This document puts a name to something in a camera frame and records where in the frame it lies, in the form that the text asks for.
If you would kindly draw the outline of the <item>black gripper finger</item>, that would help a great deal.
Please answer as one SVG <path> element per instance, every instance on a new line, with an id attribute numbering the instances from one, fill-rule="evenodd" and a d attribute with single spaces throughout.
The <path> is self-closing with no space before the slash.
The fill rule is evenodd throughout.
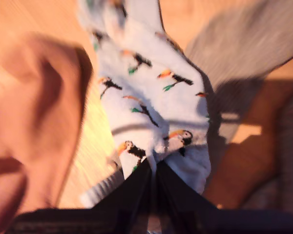
<path id="1" fill-rule="evenodd" d="M 146 234 L 150 212 L 151 168 L 145 160 L 94 207 L 95 234 Z"/>
<path id="2" fill-rule="evenodd" d="M 157 164 L 158 212 L 164 234 L 215 234 L 216 207 L 165 162 Z"/>

